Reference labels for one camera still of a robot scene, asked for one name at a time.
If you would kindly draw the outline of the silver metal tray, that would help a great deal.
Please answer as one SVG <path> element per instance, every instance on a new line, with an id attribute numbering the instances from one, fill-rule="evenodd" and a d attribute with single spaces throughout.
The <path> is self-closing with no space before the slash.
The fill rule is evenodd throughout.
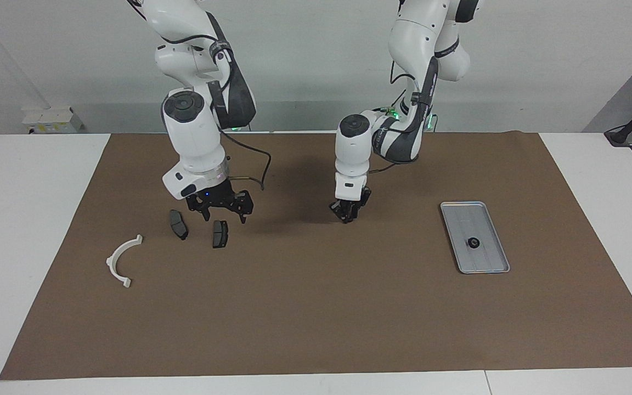
<path id="1" fill-rule="evenodd" d="M 446 201 L 439 206 L 460 273 L 507 273 L 511 270 L 487 206 L 482 201 Z M 470 237 L 481 245 L 471 249 Z"/>

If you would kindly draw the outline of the angled grey brake pad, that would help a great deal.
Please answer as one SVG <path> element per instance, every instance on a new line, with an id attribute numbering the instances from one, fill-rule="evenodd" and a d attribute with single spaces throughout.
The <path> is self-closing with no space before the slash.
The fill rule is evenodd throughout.
<path id="1" fill-rule="evenodd" d="M 169 212 L 169 224 L 174 234 L 181 240 L 185 240 L 188 237 L 189 231 L 183 220 L 182 213 L 178 210 L 170 210 Z"/>

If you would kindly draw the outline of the brown table mat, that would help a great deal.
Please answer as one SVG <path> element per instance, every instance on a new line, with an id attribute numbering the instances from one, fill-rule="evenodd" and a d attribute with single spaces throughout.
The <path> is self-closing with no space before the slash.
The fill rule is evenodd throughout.
<path id="1" fill-rule="evenodd" d="M 246 224 L 212 210 L 213 249 L 161 182 L 168 138 L 113 135 L 0 379 L 632 366 L 632 295 L 539 135 L 429 134 L 349 224 L 332 135 L 240 139 L 272 168 Z M 459 272 L 446 201 L 487 206 L 509 272 Z M 138 234 L 126 289 L 105 260 Z"/>

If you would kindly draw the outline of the white curved plastic bracket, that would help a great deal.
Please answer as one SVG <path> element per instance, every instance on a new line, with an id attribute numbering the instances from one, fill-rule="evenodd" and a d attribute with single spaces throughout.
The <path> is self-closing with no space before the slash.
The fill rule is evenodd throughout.
<path id="1" fill-rule="evenodd" d="M 123 253 L 125 253 L 127 250 L 131 249 L 131 247 L 141 245 L 143 243 L 143 240 L 144 238 L 141 234 L 136 235 L 135 238 L 122 243 L 115 250 L 113 250 L 112 255 L 110 255 L 110 257 L 107 257 L 105 260 L 110 274 L 116 280 L 120 281 L 121 285 L 126 289 L 131 287 L 132 280 L 129 277 L 123 276 L 118 272 L 118 260 L 120 260 L 121 255 L 123 255 Z"/>

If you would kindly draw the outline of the white wall power box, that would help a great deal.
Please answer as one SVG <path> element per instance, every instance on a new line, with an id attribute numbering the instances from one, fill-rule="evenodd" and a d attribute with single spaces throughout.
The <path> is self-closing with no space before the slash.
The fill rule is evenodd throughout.
<path id="1" fill-rule="evenodd" d="M 80 117 L 69 106 L 25 110 L 22 125 L 28 133 L 81 133 L 84 129 Z"/>

